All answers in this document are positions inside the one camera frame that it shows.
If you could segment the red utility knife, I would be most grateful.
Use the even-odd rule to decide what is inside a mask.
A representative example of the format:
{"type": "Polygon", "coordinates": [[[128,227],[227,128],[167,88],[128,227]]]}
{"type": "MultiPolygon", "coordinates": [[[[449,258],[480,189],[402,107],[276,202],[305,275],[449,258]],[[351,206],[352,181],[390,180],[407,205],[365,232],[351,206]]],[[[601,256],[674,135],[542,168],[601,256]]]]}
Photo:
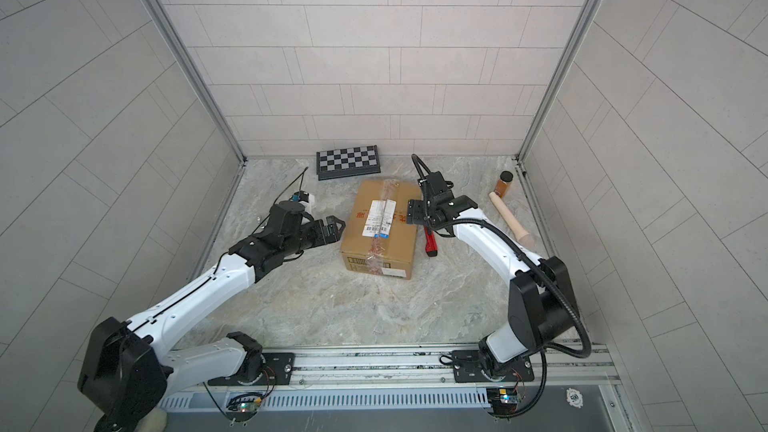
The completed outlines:
{"type": "Polygon", "coordinates": [[[436,257],[438,255],[438,245],[437,241],[435,239],[434,232],[429,229],[428,227],[424,227],[424,233],[425,233],[425,252],[428,257],[436,257]]]}

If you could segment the brown cardboard express box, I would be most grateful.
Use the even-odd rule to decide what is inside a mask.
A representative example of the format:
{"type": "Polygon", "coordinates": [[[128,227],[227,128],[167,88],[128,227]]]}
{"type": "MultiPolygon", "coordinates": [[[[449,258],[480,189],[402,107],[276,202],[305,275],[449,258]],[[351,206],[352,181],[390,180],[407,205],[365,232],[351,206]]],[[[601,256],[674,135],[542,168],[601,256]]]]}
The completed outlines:
{"type": "Polygon", "coordinates": [[[347,270],[409,280],[418,228],[407,222],[408,203],[422,193],[414,182],[361,182],[340,246],[347,270]]]}

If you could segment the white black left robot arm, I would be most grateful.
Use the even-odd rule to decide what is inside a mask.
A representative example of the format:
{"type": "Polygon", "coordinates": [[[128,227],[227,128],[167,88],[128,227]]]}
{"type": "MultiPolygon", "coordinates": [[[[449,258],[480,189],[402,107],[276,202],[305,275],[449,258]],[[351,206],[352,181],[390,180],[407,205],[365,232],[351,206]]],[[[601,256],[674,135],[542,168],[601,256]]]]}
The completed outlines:
{"type": "Polygon", "coordinates": [[[316,219],[301,202],[274,204],[266,225],[226,250],[198,278],[125,321],[109,317],[92,331],[78,390],[103,415],[99,431],[133,431],[163,398],[211,379],[246,385],[269,376],[262,345],[249,335],[181,351],[174,345],[233,296],[304,251],[338,242],[335,216],[316,219]]]}

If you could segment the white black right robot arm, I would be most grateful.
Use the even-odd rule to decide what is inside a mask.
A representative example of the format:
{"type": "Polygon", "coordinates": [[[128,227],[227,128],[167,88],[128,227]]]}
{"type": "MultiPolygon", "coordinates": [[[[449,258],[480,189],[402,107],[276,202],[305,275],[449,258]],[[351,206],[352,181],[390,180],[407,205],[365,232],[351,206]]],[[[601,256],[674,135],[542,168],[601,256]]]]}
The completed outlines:
{"type": "Polygon", "coordinates": [[[589,356],[591,345],[564,262],[518,244],[475,201],[456,197],[441,172],[419,167],[417,173],[422,197],[409,201],[407,222],[436,233],[444,230],[466,243],[509,287],[507,322],[478,343],[481,370],[492,379],[504,378],[546,348],[589,356]]]}

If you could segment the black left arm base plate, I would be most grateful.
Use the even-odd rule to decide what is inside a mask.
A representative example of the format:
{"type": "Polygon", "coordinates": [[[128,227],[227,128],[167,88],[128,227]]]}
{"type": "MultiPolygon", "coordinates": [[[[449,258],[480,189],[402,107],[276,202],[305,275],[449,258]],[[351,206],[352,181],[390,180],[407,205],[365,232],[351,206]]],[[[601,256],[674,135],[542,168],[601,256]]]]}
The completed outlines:
{"type": "Polygon", "coordinates": [[[259,358],[247,357],[234,375],[214,378],[207,384],[221,387],[288,385],[294,362],[294,353],[262,352],[259,358]]]}

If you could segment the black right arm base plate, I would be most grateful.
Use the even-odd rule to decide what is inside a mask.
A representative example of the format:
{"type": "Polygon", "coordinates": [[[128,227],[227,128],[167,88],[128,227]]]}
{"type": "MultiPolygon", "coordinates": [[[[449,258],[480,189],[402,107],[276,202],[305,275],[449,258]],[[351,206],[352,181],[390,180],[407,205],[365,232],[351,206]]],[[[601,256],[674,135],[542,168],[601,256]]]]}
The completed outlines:
{"type": "Polygon", "coordinates": [[[490,352],[453,350],[440,358],[442,365],[451,367],[457,383],[531,382],[535,375],[527,358],[506,363],[496,361],[490,352]]]}

